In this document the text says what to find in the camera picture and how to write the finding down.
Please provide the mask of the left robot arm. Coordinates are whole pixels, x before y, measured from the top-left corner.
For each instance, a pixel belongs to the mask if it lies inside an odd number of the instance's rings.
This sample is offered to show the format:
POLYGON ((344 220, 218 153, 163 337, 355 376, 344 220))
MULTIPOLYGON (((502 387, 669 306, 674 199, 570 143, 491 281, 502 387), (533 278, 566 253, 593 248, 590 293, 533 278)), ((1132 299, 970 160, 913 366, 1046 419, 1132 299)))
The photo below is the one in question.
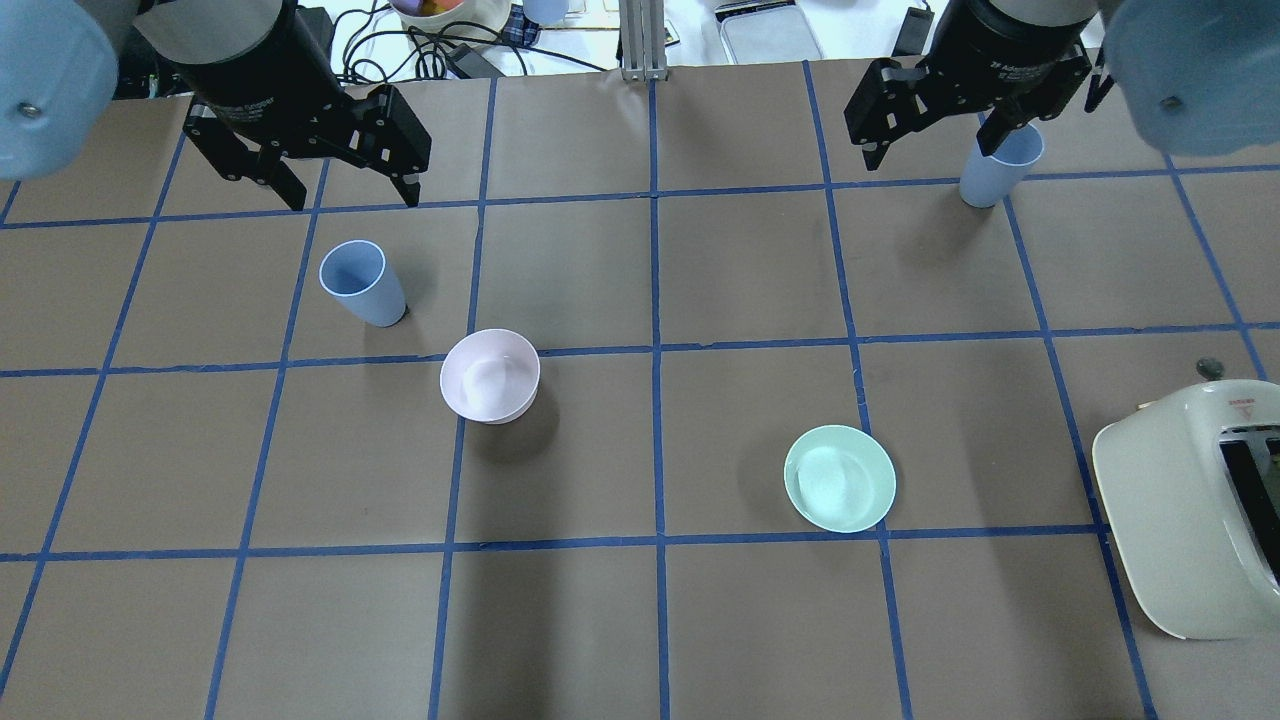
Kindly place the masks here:
POLYGON ((131 31, 189 87, 184 135, 223 178, 269 187, 298 211, 307 191, 287 160, 337 159, 419 205, 431 136, 389 85, 351 97, 294 1, 3 3, 5 181, 51 176, 78 156, 131 31))

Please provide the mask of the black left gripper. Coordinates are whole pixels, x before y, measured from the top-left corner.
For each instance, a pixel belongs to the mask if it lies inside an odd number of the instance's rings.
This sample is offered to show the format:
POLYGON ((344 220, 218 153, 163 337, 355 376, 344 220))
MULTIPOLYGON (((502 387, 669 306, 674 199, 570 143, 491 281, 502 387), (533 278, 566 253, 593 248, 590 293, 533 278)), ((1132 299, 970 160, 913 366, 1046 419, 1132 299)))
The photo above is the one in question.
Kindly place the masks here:
POLYGON ((349 96, 294 1, 164 1, 160 54, 193 92, 183 131, 229 181, 262 181, 292 211, 306 186, 289 159, 337 159, 421 197, 433 140, 389 85, 349 96))

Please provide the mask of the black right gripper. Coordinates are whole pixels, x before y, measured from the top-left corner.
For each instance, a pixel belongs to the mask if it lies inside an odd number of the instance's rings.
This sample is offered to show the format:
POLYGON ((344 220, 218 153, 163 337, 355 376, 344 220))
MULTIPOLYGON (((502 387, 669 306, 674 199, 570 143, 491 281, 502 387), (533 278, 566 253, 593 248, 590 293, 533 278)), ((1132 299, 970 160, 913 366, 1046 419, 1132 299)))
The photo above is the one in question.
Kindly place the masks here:
POLYGON ((1082 33, 1091 1, 951 1, 911 67, 870 61, 846 108, 849 138, 877 172, 890 147, 947 117, 983 111, 983 156, 1016 129, 1052 120, 1092 70, 1082 33))

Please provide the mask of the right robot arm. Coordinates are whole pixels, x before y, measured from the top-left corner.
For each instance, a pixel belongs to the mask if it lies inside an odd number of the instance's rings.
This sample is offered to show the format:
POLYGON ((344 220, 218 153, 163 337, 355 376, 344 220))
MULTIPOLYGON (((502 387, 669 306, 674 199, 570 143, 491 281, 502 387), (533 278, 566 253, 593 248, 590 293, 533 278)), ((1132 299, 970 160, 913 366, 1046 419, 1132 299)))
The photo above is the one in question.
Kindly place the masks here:
POLYGON ((984 113, 989 156, 1079 88, 1088 111, 1117 88, 1151 147, 1221 156, 1277 142, 1277 79, 1275 1, 951 1, 929 51, 873 60, 844 118, 876 170, 943 118, 984 113))

